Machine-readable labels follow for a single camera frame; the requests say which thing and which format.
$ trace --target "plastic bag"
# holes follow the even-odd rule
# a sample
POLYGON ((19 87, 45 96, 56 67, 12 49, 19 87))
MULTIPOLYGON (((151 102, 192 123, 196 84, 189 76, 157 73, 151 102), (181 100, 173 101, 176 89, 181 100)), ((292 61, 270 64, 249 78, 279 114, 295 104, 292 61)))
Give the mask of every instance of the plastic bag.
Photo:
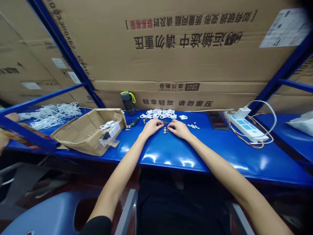
POLYGON ((302 114, 286 123, 313 137, 313 111, 302 114))

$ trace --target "blue workbench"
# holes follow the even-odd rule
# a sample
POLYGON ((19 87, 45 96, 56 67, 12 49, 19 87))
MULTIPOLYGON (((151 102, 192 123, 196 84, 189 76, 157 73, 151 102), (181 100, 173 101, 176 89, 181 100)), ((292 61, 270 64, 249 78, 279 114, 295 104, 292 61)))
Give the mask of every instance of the blue workbench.
MULTIPOLYGON (((275 143, 268 144, 262 149, 255 149, 240 140, 231 130, 213 130, 206 113, 183 113, 176 112, 177 116, 186 115, 186 124, 194 124, 200 129, 190 128, 190 131, 198 137, 204 144, 217 152, 232 164, 246 178, 254 181, 266 183, 277 183, 280 185, 308 185, 313 186, 313 178, 302 169, 293 159, 291 159, 275 143)), ((134 117, 126 116, 127 123, 130 124, 134 117)), ((138 121, 130 131, 123 129, 119 136, 119 145, 116 148, 109 147, 102 157, 91 156, 75 150, 60 150, 56 155, 70 159, 84 159, 101 162, 119 162, 134 144, 136 137, 144 127, 142 120, 138 121)), ((46 134, 51 134, 59 128, 55 126, 47 130, 41 130, 46 134)), ((27 150, 27 147, 11 141, 8 148, 16 150, 27 150)), ((43 150, 36 150, 37 153, 44 153, 43 150)), ((172 133, 164 134, 163 129, 159 130, 146 142, 139 159, 142 166, 166 167, 181 170, 210 172, 202 159, 194 149, 184 140, 176 137, 172 133)))
MULTIPOLYGON (((277 115, 277 124, 272 131, 274 139, 282 141, 302 156, 297 162, 301 165, 313 167, 313 137, 291 127, 286 122, 298 118, 300 115, 277 115)), ((255 117, 264 127, 271 128, 273 115, 265 114, 255 117)))

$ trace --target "white cord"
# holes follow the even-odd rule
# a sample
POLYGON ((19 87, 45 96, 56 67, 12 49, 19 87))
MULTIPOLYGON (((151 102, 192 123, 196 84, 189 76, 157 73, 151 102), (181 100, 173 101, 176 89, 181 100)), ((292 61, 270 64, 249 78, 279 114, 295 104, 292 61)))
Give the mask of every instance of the white cord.
POLYGON ((82 112, 77 105, 77 102, 71 104, 50 104, 42 106, 40 109, 36 110, 36 112, 21 113, 19 115, 21 120, 36 118, 35 122, 30 123, 34 129, 47 129, 63 124, 66 118, 81 115, 82 112))
MULTIPOLYGON (((250 118, 252 118, 257 124, 259 124, 265 131, 267 131, 266 129, 265 129, 265 127, 264 126, 262 126, 254 117, 251 117, 251 116, 249 116, 249 115, 247 115, 247 117, 250 117, 250 118)), ((273 141, 274 141, 274 138, 272 137, 272 135, 269 133, 268 134, 269 136, 270 136, 270 138, 272 139, 270 142, 265 142, 264 144, 270 144, 270 143, 272 143, 273 141)))
MULTIPOLYGON (((264 135, 261 135, 261 136, 254 136, 255 138, 258 138, 258 137, 263 137, 263 136, 269 134, 269 133, 274 129, 274 127, 276 126, 276 123, 277 123, 277 117, 276 117, 276 114, 275 114, 273 108, 272 108, 267 102, 265 102, 265 101, 253 100, 253 101, 250 101, 245 107, 247 107, 249 104, 251 104, 251 103, 254 102, 254 101, 258 101, 258 102, 262 102, 262 103, 266 104, 266 105, 270 108, 270 110, 271 110, 271 112, 273 113, 273 116, 274 116, 274 124, 273 124, 273 126, 271 127, 271 129, 270 129, 268 132, 266 132, 264 135)), ((245 137, 250 137, 250 135, 243 135, 243 134, 240 134, 239 132, 237 132, 236 130, 234 130, 234 131, 235 131, 238 135, 245 136, 245 137)))

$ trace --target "white power strip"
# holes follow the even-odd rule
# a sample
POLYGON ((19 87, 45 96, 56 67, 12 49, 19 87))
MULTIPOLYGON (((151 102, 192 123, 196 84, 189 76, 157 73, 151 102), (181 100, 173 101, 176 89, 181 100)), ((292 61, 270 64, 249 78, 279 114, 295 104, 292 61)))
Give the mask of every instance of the white power strip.
POLYGON ((231 124, 237 127, 242 132, 242 134, 247 135, 247 138, 253 143, 257 143, 261 141, 265 142, 266 140, 269 139, 266 135, 264 135, 263 132, 261 132, 258 128, 256 128, 254 125, 252 125, 250 122, 248 122, 244 118, 238 119, 232 115, 231 124))

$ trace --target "hand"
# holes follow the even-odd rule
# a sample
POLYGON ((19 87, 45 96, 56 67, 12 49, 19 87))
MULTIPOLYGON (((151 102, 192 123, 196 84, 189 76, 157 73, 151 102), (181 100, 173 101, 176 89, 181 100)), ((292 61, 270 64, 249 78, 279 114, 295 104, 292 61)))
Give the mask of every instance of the hand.
POLYGON ((139 136, 145 139, 148 139, 150 136, 152 136, 157 130, 161 129, 163 126, 164 126, 164 123, 161 120, 157 118, 151 119, 146 123, 143 131, 140 133, 139 136))
POLYGON ((186 124, 177 121, 176 119, 169 123, 167 128, 170 130, 170 132, 174 133, 175 135, 184 140, 188 140, 190 137, 193 136, 189 131, 188 127, 186 126, 186 124))

